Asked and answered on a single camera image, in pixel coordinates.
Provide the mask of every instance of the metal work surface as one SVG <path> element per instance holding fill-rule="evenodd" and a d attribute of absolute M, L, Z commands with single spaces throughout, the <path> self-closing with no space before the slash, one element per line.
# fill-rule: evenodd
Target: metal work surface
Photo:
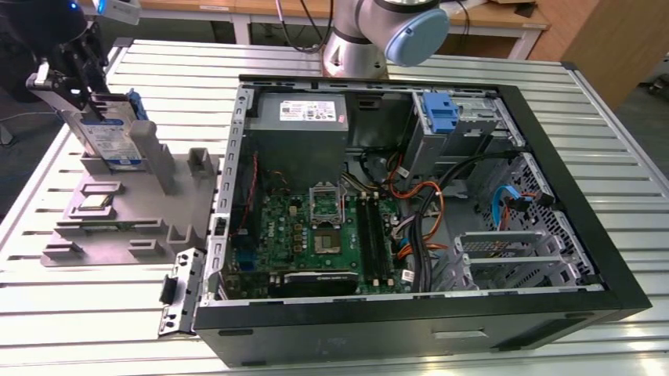
<path fill-rule="evenodd" d="M 134 41 L 109 54 L 109 88 L 134 88 L 175 153 L 223 155 L 239 74 L 312 75 L 319 57 L 281 47 Z M 558 63 L 436 57 L 391 78 L 500 83 L 522 90 L 653 308 L 530 352 L 272 368 L 272 374 L 535 375 L 669 373 L 669 189 L 579 74 Z M 0 225 L 0 373 L 225 371 L 197 339 L 156 340 L 171 265 L 46 269 L 41 250 L 82 170 L 64 129 Z M 264 371 L 237 371 L 248 374 Z"/>

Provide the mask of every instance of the blue plastic bracket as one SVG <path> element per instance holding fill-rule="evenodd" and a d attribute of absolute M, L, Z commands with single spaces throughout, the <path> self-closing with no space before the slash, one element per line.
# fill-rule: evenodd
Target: blue plastic bracket
<path fill-rule="evenodd" d="M 451 133 L 459 120 L 459 108 L 444 92 L 426 92 L 422 95 L 423 109 L 434 133 Z"/>

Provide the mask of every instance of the ram slot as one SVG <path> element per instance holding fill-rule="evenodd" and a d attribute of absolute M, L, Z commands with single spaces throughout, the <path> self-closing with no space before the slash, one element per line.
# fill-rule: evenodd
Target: ram slot
<path fill-rule="evenodd" d="M 373 252 L 367 221 L 367 199 L 359 197 L 355 205 L 355 215 L 357 216 L 359 253 L 363 261 L 364 280 L 367 282 L 372 282 L 375 279 L 377 280 L 377 273 L 372 260 Z"/>
<path fill-rule="evenodd" d="M 367 217 L 372 238 L 372 249 L 375 263 L 380 280 L 390 281 L 390 267 L 387 264 L 386 237 L 383 236 L 383 221 L 377 210 L 377 199 L 369 200 L 367 204 Z"/>

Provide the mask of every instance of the green motherboard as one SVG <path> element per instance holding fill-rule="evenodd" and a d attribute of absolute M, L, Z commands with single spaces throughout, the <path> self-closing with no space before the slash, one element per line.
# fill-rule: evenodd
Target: green motherboard
<path fill-rule="evenodd" d="M 255 249 L 235 249 L 239 272 L 227 277 L 227 285 L 233 289 L 232 293 L 228 291 L 232 295 L 228 297 L 271 297 L 272 291 L 267 281 L 293 272 L 356 273 L 356 295 L 403 292 L 404 286 L 399 283 L 400 271 L 392 268 L 390 242 L 383 234 L 376 238 L 376 244 L 382 243 L 377 249 L 384 255 L 372 261 L 367 256 L 371 250 L 364 249 L 363 244 L 369 235 L 363 233 L 360 240 L 359 234 L 360 200 L 361 198 L 355 196 L 345 196 L 340 202 L 335 197 L 315 197 L 309 201 L 308 195 L 265 196 L 261 205 L 259 246 Z M 395 202 L 377 199 L 373 203 L 377 207 L 373 215 L 379 217 L 375 220 L 388 231 L 390 218 L 396 215 Z M 336 205 L 340 205 L 340 223 L 335 226 L 315 225 L 311 221 L 311 205 L 316 215 L 335 213 Z M 369 267 L 364 263 L 371 262 L 384 270 L 383 278 L 375 277 L 376 274 L 369 275 Z"/>

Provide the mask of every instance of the motherboard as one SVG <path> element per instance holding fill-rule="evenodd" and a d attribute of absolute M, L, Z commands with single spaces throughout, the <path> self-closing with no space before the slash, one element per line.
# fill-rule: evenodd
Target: motherboard
<path fill-rule="evenodd" d="M 396 204 L 375 196 L 272 194 L 256 248 L 236 248 L 229 298 L 403 292 L 388 240 Z"/>

